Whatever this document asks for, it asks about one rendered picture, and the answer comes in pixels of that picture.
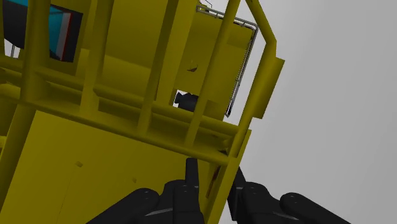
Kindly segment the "yellow wooden slatted chair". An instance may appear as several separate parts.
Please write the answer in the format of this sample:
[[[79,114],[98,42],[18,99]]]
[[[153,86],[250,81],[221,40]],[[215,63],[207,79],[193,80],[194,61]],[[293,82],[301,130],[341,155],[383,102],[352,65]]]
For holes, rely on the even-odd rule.
[[[21,49],[4,38],[0,0],[0,224],[87,224],[134,190],[184,179],[187,158],[198,162],[204,224],[218,224],[284,62],[260,0],[228,0],[195,111],[175,106],[199,3],[29,0]],[[53,4],[83,14],[72,62],[50,57]],[[258,33],[218,120],[204,111],[236,17]]]

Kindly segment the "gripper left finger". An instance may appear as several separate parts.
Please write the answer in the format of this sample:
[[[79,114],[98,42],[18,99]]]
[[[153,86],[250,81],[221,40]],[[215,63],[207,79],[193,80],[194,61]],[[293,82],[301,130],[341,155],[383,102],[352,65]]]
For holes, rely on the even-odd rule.
[[[162,193],[139,188],[87,224],[204,224],[196,158],[187,158],[185,178],[164,184]]]

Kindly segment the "small black object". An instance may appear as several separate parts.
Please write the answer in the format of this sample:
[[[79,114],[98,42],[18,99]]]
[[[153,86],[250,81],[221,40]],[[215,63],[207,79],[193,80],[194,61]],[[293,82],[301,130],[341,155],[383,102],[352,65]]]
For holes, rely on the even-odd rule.
[[[194,112],[198,98],[199,97],[197,95],[191,94],[189,92],[185,94],[178,92],[174,99],[174,103],[178,105],[178,108]]]

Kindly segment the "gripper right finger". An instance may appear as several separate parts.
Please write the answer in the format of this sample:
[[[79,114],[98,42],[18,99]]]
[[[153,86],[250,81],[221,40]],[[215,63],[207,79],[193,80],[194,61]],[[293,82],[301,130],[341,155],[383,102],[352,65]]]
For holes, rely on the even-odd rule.
[[[289,192],[276,199],[264,185],[246,181],[241,169],[227,202],[237,224],[351,224],[302,194]]]

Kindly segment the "black and teal box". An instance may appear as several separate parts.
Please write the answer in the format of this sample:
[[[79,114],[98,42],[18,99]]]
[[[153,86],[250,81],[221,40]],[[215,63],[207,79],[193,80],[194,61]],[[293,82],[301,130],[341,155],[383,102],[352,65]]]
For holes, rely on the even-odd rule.
[[[29,0],[3,0],[4,38],[23,49]],[[50,57],[62,62],[74,60],[83,14],[51,5],[48,17]]]

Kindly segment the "yellow table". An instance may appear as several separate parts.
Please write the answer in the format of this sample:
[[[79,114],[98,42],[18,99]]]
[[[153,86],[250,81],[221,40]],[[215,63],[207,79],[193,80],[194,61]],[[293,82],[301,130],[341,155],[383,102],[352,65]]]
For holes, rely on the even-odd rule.
[[[203,4],[196,6],[174,84],[177,90],[175,106],[188,111],[195,109],[222,21],[222,12]],[[256,28],[256,24],[243,19],[233,21],[227,44],[220,51],[221,58],[215,65],[216,77],[210,84],[212,90],[205,116],[218,120],[230,116],[256,38]]]

